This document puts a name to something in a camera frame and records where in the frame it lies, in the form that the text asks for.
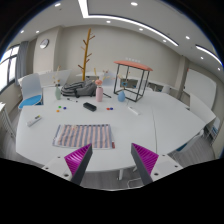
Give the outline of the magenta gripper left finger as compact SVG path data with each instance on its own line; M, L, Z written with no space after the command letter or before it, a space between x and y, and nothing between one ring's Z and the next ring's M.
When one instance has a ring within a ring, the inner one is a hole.
M81 183L92 153L92 145L88 144L64 157L72 174L72 183L76 185Z

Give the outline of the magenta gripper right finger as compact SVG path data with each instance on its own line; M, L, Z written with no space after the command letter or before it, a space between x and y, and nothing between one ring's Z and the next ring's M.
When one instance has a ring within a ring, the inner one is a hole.
M135 143L131 144L131 154L144 185L152 183L151 172L159 155Z

